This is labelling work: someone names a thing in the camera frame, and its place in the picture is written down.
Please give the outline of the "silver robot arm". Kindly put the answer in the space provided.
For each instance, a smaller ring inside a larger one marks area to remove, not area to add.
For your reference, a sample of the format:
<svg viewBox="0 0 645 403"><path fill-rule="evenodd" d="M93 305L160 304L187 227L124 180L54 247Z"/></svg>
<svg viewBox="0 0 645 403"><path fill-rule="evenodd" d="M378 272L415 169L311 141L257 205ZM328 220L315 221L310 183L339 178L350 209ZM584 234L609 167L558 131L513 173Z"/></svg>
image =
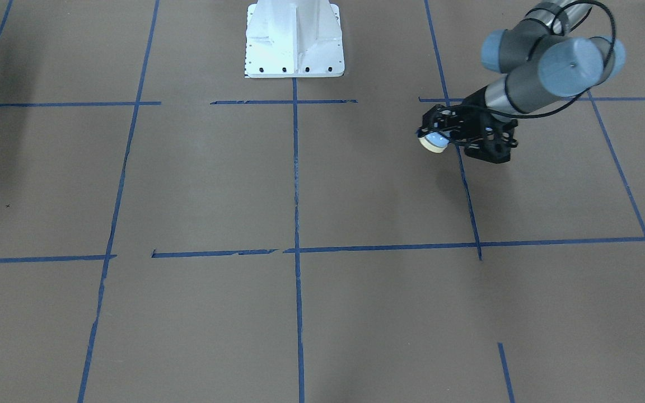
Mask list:
<svg viewBox="0 0 645 403"><path fill-rule="evenodd" d="M457 105L435 105L422 118L417 138L440 153L457 146L499 157L516 148L520 120L555 115L625 66L611 8L600 1L545 1L510 30L482 44L480 60L499 79Z"/></svg>

